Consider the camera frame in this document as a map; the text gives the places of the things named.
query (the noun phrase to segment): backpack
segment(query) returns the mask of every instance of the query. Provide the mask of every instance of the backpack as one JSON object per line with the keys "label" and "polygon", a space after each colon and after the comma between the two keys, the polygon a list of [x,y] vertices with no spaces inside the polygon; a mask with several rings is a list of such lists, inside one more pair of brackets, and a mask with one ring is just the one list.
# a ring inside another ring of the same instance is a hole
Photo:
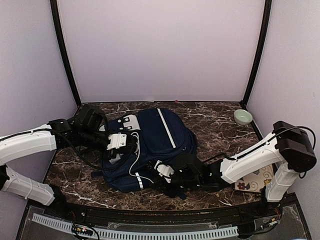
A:
{"label": "backpack", "polygon": [[102,158],[102,167],[92,176],[103,176],[108,185],[123,193],[150,187],[159,173],[150,170],[151,161],[170,165],[181,153],[196,154],[197,138],[178,115],[166,108],[144,109],[108,123],[108,131],[130,132],[138,139],[139,149],[117,159]]}

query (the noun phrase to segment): small green bowl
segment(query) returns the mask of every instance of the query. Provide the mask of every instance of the small green bowl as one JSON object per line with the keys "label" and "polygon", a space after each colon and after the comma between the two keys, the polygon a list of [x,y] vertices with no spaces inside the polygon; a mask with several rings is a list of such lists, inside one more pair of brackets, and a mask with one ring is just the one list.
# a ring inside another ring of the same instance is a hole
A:
{"label": "small green bowl", "polygon": [[240,126],[246,126],[253,120],[251,113],[243,109],[235,110],[233,115],[235,122]]}

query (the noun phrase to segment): white cable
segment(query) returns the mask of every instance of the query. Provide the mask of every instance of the white cable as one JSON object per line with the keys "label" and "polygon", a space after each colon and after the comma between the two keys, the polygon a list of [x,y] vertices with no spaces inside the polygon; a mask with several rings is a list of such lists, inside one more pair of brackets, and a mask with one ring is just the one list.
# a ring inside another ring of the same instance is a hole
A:
{"label": "white cable", "polygon": [[135,178],[142,178],[142,179],[147,179],[147,180],[149,180],[151,183],[154,183],[150,178],[147,178],[147,177],[145,177],[145,176],[137,176],[137,175],[133,175],[132,173],[131,173],[131,169],[132,169],[132,167],[138,162],[138,160],[139,160],[139,157],[140,157],[140,141],[139,141],[139,134],[136,132],[136,131],[134,131],[133,133],[131,133],[131,135],[132,136],[134,136],[136,139],[137,139],[137,146],[138,146],[138,154],[137,154],[137,156],[136,156],[136,160],[132,163],[132,165],[131,165],[131,167],[130,167],[130,169],[129,169],[129,175],[130,176],[132,176],[132,177],[135,177]]}

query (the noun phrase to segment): lavender wall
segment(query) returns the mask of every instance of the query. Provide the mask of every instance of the lavender wall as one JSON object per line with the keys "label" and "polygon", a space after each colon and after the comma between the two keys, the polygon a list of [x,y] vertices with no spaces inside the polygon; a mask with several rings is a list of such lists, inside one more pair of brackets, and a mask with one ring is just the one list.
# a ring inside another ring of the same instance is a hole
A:
{"label": "lavender wall", "polygon": [[[320,138],[320,1],[273,2],[268,33],[248,109],[262,134],[283,120]],[[315,149],[320,156],[319,142]],[[320,239],[320,164],[289,190],[301,203],[312,239]]]}
{"label": "lavender wall", "polygon": [[83,102],[240,101],[263,0],[59,1]]}
{"label": "lavender wall", "polygon": [[[75,113],[55,35],[50,1],[0,1],[0,136]],[[53,153],[8,164],[42,181]],[[16,239],[26,201],[0,192],[0,238]]]}

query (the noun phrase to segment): marble surface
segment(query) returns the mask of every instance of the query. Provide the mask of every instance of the marble surface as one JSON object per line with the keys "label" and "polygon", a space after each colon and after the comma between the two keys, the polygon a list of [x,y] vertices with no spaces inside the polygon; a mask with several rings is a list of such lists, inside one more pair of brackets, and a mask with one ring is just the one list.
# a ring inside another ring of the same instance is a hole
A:
{"label": "marble surface", "polygon": [[[238,126],[233,118],[240,109],[237,102],[128,102],[94,103],[106,113],[109,121],[125,114],[136,114],[146,108],[168,108],[178,114],[186,127],[198,139],[197,156],[204,161],[211,156],[226,152],[230,156],[258,142],[251,126]],[[98,165],[99,155],[86,156]],[[49,168],[45,183],[61,188],[68,202],[86,206],[142,211],[199,210],[234,206],[258,201],[260,195],[234,191],[232,187],[219,192],[196,190],[187,192],[187,199],[169,198],[153,190],[122,193],[104,182],[102,177],[91,178],[92,168],[66,148],[60,150]]]}

